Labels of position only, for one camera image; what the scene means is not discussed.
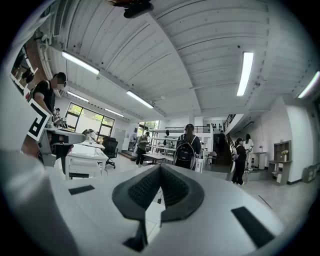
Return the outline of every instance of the white sign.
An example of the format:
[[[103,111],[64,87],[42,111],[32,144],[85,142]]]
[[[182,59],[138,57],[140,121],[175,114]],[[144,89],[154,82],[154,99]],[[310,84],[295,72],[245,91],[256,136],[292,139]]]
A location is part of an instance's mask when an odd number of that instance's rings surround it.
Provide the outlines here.
[[[47,124],[47,121],[50,117],[50,114],[47,111],[45,111],[38,103],[36,103],[33,98],[28,102],[28,104],[37,113],[37,116],[33,124],[31,125],[27,135],[39,142]]]

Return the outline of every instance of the black rectangular panel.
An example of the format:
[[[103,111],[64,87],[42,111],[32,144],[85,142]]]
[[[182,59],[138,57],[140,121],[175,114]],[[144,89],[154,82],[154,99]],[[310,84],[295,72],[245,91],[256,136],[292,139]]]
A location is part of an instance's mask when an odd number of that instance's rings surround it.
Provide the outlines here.
[[[70,188],[69,192],[70,192],[71,195],[76,195],[76,194],[80,194],[80,193],[87,192],[87,191],[94,190],[94,189],[95,188],[93,186],[88,185],[88,186]]]
[[[258,248],[275,238],[246,207],[232,209],[231,212]]]

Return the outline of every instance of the window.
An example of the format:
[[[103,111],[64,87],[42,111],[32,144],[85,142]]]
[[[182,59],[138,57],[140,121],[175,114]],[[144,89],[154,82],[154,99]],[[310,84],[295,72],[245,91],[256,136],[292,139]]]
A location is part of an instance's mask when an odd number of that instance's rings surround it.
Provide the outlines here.
[[[159,121],[148,121],[148,122],[140,122],[139,128],[137,132],[137,136],[141,136],[142,134],[146,134],[147,131],[158,129],[159,127]]]
[[[93,129],[97,133],[97,140],[101,142],[104,137],[110,136],[115,122],[110,117],[73,103],[70,104],[65,118],[69,131],[81,134],[86,129]]]

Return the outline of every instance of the ceiling fixture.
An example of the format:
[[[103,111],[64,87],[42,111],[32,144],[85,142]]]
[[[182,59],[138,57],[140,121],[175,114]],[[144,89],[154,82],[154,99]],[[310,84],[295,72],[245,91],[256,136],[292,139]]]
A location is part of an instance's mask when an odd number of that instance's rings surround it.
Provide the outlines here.
[[[153,109],[154,106],[150,105],[144,99],[140,98],[138,95],[134,94],[132,91],[128,90],[126,94],[130,95],[132,98],[135,98],[137,101],[141,102],[142,104],[146,105],[148,108]]]
[[[249,126],[252,126],[254,124],[253,121],[249,122],[245,127],[243,127],[243,129],[248,128]]]
[[[72,93],[72,92],[70,92],[70,91],[68,91],[67,93],[70,94],[70,95],[72,95],[72,96],[74,96],[74,97],[76,97],[76,98],[78,98],[78,99],[80,99],[80,100],[83,100],[83,101],[85,101],[85,102],[89,102],[88,99],[82,98],[81,96],[76,95],[76,94],[74,94],[74,93]]]
[[[242,74],[241,74],[239,89],[236,94],[237,96],[243,96],[245,94],[245,91],[249,82],[249,77],[250,77],[253,62],[254,62],[254,53],[244,52]]]
[[[100,70],[96,69],[95,67],[91,66],[90,64],[84,62],[83,60],[79,59],[78,57],[66,52],[65,50],[62,51],[62,57],[66,58],[67,60],[85,68],[86,70],[91,71],[92,73],[98,75]]]
[[[317,83],[318,79],[320,77],[320,71],[317,71],[315,73],[315,75],[313,76],[313,78],[311,79],[310,83],[306,86],[306,88],[304,88],[304,90],[300,93],[300,95],[298,96],[298,98],[303,98],[307,92]]]
[[[122,118],[125,117],[123,114],[119,114],[119,113],[114,112],[114,111],[112,111],[112,110],[110,110],[110,109],[105,108],[104,110],[109,111],[109,112],[111,112],[111,113],[113,113],[113,114],[115,114],[115,115],[117,115],[117,116],[119,116],[119,117],[122,117]]]

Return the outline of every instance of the potted plant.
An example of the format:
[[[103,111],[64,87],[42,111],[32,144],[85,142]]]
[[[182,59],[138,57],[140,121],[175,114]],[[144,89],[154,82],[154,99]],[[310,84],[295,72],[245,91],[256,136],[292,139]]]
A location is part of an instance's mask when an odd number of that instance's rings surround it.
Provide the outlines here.
[[[287,161],[287,154],[288,154],[288,152],[289,152],[288,150],[284,150],[284,151],[281,152],[281,154],[284,155],[284,162]]]

